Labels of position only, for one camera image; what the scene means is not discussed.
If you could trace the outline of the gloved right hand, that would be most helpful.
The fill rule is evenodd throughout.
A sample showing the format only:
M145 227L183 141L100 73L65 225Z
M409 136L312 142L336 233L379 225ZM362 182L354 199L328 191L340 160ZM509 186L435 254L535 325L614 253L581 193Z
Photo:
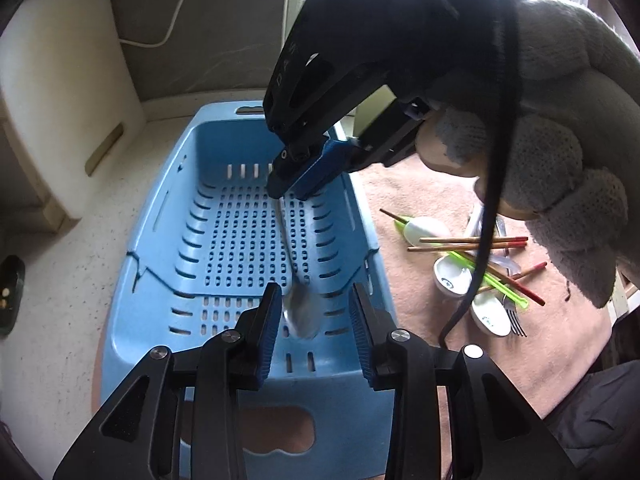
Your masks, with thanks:
M500 210L596 307L639 277L639 59L591 10L518 5L522 108Z

